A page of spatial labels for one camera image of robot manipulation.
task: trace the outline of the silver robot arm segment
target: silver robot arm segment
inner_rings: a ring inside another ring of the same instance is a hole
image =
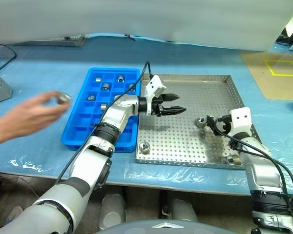
[[[139,113],[139,98],[134,95],[124,95],[111,106],[102,122],[113,125],[121,132],[125,129],[128,119]]]
[[[230,111],[230,115],[218,118],[226,124],[223,133],[245,142],[271,156],[268,148],[256,138],[251,137],[251,111],[249,108],[239,108]],[[215,135],[215,119],[207,116],[209,127]],[[275,234],[280,231],[293,234],[293,217],[288,209],[288,195],[284,193],[281,176],[276,166],[268,159],[248,154],[258,151],[237,141],[230,141],[232,149],[242,150],[240,159],[246,169],[246,176],[251,193],[253,221],[260,228],[252,230],[251,234]]]
[[[19,217],[0,229],[0,234],[73,233],[93,190],[102,187],[115,147],[91,136],[72,166],[69,179],[54,185]]]

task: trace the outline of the stainless steel tray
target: stainless steel tray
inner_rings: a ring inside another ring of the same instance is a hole
[[[168,75],[161,74],[167,89],[180,99],[166,102],[165,106],[182,106],[187,110],[176,116],[146,117],[140,115],[136,161],[139,163],[167,164],[193,167],[243,169],[236,151],[228,146],[229,140],[214,136],[210,128],[199,129],[198,117],[227,115],[230,110],[244,107],[230,76]],[[142,82],[142,95],[148,75]],[[252,134],[259,139],[254,127]],[[143,141],[151,150],[144,155],[139,150]]]
[[[53,46],[76,46],[84,45],[85,35],[69,36],[64,38],[50,38],[42,40],[32,40],[17,43],[17,45],[53,45]]]

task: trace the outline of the tabletop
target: tabletop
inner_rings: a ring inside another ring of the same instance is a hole
[[[92,67],[141,70],[149,60],[154,74],[231,75],[244,105],[251,108],[262,142],[293,173],[293,101],[265,99],[237,50],[107,36],[90,38],[83,47],[12,48],[18,57],[0,71],[0,77],[12,87],[13,95],[0,102],[0,116],[47,90],[63,91],[76,99]],[[6,51],[0,48],[3,57],[9,56]],[[287,49],[275,46],[272,51],[287,52]],[[35,134],[1,144],[0,172],[57,177],[74,154],[60,141],[69,115],[70,111]],[[135,152],[115,153],[112,161],[107,184],[249,194],[244,170],[140,164],[135,162]],[[286,180],[291,190],[290,179],[286,177]]]

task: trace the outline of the metal bearing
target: metal bearing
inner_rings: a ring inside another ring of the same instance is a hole
[[[135,87],[133,87],[130,91],[134,92],[135,91]]]
[[[204,118],[204,117],[199,117],[199,118],[197,118],[196,121],[195,121],[195,125],[196,125],[198,128],[205,128],[206,124],[207,124],[207,120],[206,120],[206,118]]]
[[[143,142],[140,143],[139,149],[142,154],[147,155],[150,153],[151,146],[147,141],[144,140]]]
[[[122,75],[118,76],[117,82],[124,82],[124,81],[125,81],[124,76],[122,76]]]
[[[88,101],[95,101],[96,100],[96,96],[91,95],[87,98]]]
[[[109,90],[109,83],[104,83],[102,86],[102,90],[108,91]]]
[[[107,109],[107,104],[106,103],[102,103],[100,106],[101,111],[105,111]]]
[[[241,165],[241,159],[238,155],[228,155],[227,161],[229,165]]]
[[[68,95],[67,93],[59,92],[59,94],[57,95],[57,103],[59,105],[66,102],[70,102],[71,100],[72,100],[72,97]]]

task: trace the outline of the human hand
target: human hand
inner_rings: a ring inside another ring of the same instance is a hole
[[[0,143],[41,130],[56,121],[69,107],[63,103],[52,107],[43,106],[59,92],[50,91],[35,96],[9,111],[0,118]]]

